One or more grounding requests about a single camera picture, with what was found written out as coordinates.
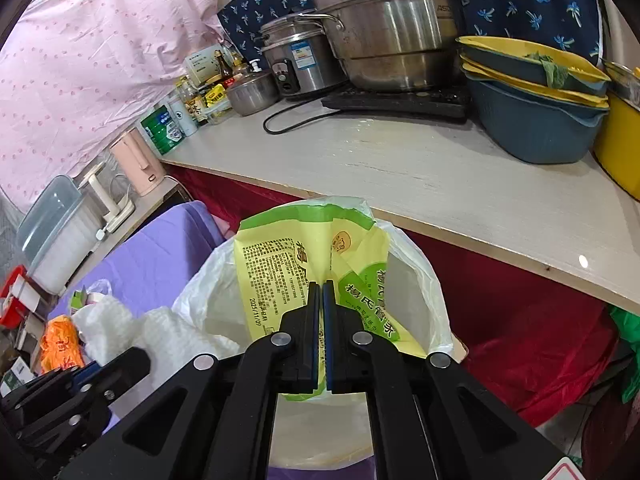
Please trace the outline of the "blue yellow stacked basins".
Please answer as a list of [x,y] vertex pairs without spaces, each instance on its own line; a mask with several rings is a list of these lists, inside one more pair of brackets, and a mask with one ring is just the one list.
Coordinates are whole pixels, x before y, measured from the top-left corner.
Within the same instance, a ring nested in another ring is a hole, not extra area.
[[533,41],[461,36],[457,44],[480,123],[500,148],[534,165],[587,154],[610,111],[603,70]]

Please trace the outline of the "navy floral cloth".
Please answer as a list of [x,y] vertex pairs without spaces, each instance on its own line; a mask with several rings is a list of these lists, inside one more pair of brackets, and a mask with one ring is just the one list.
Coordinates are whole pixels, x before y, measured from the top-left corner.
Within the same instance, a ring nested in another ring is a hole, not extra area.
[[[326,0],[231,0],[217,13],[232,41],[251,58],[258,32],[276,18],[319,11]],[[599,0],[462,0],[465,35],[509,37],[575,53],[594,65],[603,58]]]

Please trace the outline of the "clear plastic wrap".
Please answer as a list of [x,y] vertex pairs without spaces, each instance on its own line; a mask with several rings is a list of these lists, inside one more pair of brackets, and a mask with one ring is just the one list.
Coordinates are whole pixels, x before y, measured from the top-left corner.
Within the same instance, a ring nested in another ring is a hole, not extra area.
[[100,278],[89,286],[77,289],[70,295],[68,308],[75,313],[85,306],[96,304],[105,296],[111,296],[113,292],[112,284],[106,278]]

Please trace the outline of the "red plastic basin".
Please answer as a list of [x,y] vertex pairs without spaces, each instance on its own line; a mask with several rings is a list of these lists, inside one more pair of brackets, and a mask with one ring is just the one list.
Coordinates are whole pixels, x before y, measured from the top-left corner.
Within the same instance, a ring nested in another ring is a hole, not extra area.
[[0,324],[2,328],[7,328],[8,330],[15,330],[28,317],[28,309],[12,292],[12,286],[17,282],[18,278],[26,278],[26,268],[24,266],[16,266],[1,289]]

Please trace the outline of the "steel rice cooker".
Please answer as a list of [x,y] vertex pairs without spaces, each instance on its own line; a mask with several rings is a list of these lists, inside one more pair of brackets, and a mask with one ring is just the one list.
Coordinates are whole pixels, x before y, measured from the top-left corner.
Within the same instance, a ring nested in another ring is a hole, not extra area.
[[313,96],[347,81],[316,14],[288,14],[262,25],[259,33],[262,56],[284,98]]

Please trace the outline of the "purple tablecloth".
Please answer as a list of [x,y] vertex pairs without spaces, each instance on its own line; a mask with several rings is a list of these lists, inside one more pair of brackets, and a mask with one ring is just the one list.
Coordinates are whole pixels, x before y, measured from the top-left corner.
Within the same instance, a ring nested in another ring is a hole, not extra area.
[[199,330],[237,342],[239,353],[250,344],[232,240],[222,236],[201,202],[170,208],[67,290],[100,278],[111,282],[111,296],[136,318],[168,307]]

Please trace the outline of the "yellow electric pot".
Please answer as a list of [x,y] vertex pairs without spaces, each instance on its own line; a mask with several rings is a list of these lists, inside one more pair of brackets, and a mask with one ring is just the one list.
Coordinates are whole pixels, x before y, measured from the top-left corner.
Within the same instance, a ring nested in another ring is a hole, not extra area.
[[610,76],[610,112],[593,145],[593,155],[603,170],[635,200],[640,197],[639,69],[604,62]]

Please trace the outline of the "white tissue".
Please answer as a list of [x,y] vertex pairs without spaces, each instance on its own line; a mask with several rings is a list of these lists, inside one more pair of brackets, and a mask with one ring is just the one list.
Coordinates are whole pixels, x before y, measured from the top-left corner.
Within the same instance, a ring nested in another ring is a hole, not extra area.
[[113,403],[119,415],[131,411],[199,354],[224,359],[240,352],[237,342],[199,330],[168,307],[149,310],[136,318],[113,296],[103,296],[81,308],[72,321],[86,353],[101,365],[132,347],[148,354],[150,374]]

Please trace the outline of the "orange printed snack bag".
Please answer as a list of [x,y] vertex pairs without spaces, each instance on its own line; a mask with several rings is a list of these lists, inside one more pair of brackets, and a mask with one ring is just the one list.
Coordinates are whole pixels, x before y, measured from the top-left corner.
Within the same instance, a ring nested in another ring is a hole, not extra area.
[[40,340],[40,365],[43,373],[85,366],[78,333],[69,316],[59,315],[47,322]]

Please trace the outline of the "glass electric kettle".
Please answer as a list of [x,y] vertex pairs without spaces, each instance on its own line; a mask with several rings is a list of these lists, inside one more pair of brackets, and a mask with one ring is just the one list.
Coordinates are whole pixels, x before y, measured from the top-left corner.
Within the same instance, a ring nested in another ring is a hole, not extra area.
[[105,162],[98,162],[93,165],[80,180],[78,188],[81,190],[83,188],[91,188],[98,200],[106,208],[106,214],[103,216],[105,226],[102,231],[111,235],[132,215],[136,206],[134,206],[134,201],[128,191],[125,192],[120,200],[114,200],[111,192],[104,188],[98,178],[104,167]]

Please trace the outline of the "white thermos bottle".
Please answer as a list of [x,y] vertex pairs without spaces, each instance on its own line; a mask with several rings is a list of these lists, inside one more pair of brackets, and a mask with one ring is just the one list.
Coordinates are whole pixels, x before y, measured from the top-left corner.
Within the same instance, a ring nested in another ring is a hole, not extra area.
[[192,136],[198,131],[198,124],[184,106],[182,99],[176,94],[171,94],[168,96],[168,104],[185,136]]

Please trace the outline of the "pink electric kettle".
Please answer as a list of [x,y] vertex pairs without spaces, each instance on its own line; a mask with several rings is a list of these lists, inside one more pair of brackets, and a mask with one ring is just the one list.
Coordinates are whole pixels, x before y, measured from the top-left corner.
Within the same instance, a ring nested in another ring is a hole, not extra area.
[[160,160],[136,127],[124,131],[112,143],[110,152],[139,196],[150,194],[166,176]]

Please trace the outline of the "yellow green snack bag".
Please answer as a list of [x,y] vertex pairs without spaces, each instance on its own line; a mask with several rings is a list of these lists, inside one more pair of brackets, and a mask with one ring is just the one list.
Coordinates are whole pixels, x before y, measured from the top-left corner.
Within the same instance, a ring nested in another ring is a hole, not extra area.
[[252,339],[276,332],[286,312],[303,307],[310,283],[332,282],[337,302],[401,352],[424,358],[451,347],[431,263],[362,200],[301,200],[256,214],[241,222],[233,258]]

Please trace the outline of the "small steel pot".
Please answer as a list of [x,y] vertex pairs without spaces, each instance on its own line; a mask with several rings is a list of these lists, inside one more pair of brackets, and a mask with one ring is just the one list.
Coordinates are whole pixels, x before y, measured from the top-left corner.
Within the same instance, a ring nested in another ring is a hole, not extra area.
[[231,107],[239,115],[254,115],[280,101],[281,95],[271,70],[263,70],[258,58],[227,89]]

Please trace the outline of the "green tin can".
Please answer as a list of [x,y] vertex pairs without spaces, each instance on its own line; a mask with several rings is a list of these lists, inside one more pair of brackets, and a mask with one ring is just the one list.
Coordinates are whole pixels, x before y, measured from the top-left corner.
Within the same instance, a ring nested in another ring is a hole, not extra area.
[[140,125],[161,155],[173,150],[184,138],[182,130],[166,105],[154,108],[141,119]]

